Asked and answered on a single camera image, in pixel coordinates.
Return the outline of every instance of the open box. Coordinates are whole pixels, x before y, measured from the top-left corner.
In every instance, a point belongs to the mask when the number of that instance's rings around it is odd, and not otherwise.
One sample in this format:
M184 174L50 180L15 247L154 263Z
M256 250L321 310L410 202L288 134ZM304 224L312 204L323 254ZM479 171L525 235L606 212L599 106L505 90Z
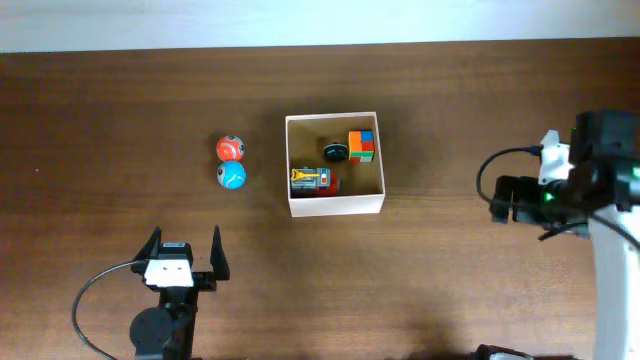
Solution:
M385 198L382 150L375 112L296 115L286 117L287 197L291 216L326 216L379 213ZM371 130L373 161L332 163L323 150L334 142L348 144L349 131ZM291 193L291 169L329 168L342 179L340 192L332 197L297 198Z

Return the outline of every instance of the brown wooden surface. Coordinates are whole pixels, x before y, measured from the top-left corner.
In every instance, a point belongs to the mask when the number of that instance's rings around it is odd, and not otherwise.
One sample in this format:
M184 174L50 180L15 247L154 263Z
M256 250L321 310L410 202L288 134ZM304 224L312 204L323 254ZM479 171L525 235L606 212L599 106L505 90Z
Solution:
M590 358L591 244L491 223L491 153L563 139L586 109L638 110L638 39L0 55L0 358L97 359L70 307L160 225L231 281L199 302L194 356L400 359L480 343ZM284 117L377 111L379 215L291 219ZM221 188L211 142L240 136L248 182ZM534 175L512 155L487 171ZM79 320L132 358L157 294L128 271Z

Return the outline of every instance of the cable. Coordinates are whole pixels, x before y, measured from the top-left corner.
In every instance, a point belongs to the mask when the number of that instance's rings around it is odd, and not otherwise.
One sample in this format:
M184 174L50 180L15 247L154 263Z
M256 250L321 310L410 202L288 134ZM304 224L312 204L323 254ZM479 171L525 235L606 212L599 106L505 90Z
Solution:
M633 237L633 235L631 235L627 230L625 230L622 226L615 224L605 218L603 218L602 216L598 215L598 214L591 214L591 219L599 222L600 224L608 227L609 229L615 231L616 233L618 233L618 235L622 236L623 238L625 238L625 240L627 240L635 249L636 251L640 251L640 242Z
M104 357L105 359L109 359L109 360L117 360L115 357L107 354L106 352L102 351L99 347L95 346L91 341L89 341L89 339L82 333L82 330L80 330L80 326L78 326L78 319L77 319L77 312L78 312L78 304L80 303L80 298L82 297L82 295L84 294L85 291L87 291L87 289L93 285L94 282L98 281L98 279L100 279L101 277L116 271L118 269L122 269L124 267L128 267L131 265L138 265L138 264L144 264L145 261L144 260L136 260L136 261L127 261L126 263L122 263L120 265L116 265L114 267L111 267L103 272L101 272L100 274L96 275L93 277L93 279L89 280L89 282L87 282L82 289L80 289L80 292L78 292L78 295L76 295L76 299L73 301L73 306L71 307L71 323L73 324L73 329L76 331L76 333L78 334L78 336L80 337L80 340L82 340L82 342L87 345L88 347L91 348L91 350L97 352L98 354L102 355L102 357Z
M511 203L509 201L503 201L499 199L491 199L487 194L484 193L484 191L482 191L482 173L484 172L484 169L486 169L486 167L493 160L495 160L497 157L502 156L504 154L514 153L514 152L526 152L531 155L540 156L541 151L542 151L542 146L532 145L527 147L504 149L489 156L489 158L485 160L484 163L482 163L482 166L480 166L480 170L478 170L478 174L476 175L476 190L478 191L478 195L480 195L480 198L482 198L482 200L488 202L491 205L498 204L498 205L503 205L508 207L517 207L517 208L531 208L531 207L538 208L538 206L535 206L533 204L519 204L519 203Z
M545 240L547 240L547 239L549 239L551 237L554 237L556 235L560 235L560 234L562 234L564 232L567 232L567 231L573 229L574 227L578 227L578 226L581 226L581 225L587 225L587 223L586 222L579 222L579 223L571 223L571 224L561 225L561 226L559 226L557 228L553 228L553 229L547 231L546 233L540 235L538 240L545 241Z

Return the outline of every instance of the red ball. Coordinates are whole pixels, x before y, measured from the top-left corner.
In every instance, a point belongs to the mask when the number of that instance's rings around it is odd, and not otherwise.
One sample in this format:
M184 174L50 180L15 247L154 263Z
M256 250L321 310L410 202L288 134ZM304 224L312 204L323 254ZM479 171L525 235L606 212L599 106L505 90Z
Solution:
M225 136L218 141L216 154L222 161L240 161L244 155L244 144L239 137Z

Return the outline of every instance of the rubik's cube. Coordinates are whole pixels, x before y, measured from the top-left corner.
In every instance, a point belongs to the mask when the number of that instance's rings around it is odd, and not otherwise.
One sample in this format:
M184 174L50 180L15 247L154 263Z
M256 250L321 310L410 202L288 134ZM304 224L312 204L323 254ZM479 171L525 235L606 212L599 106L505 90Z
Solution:
M349 161L352 163L373 161L373 131L349 131Z

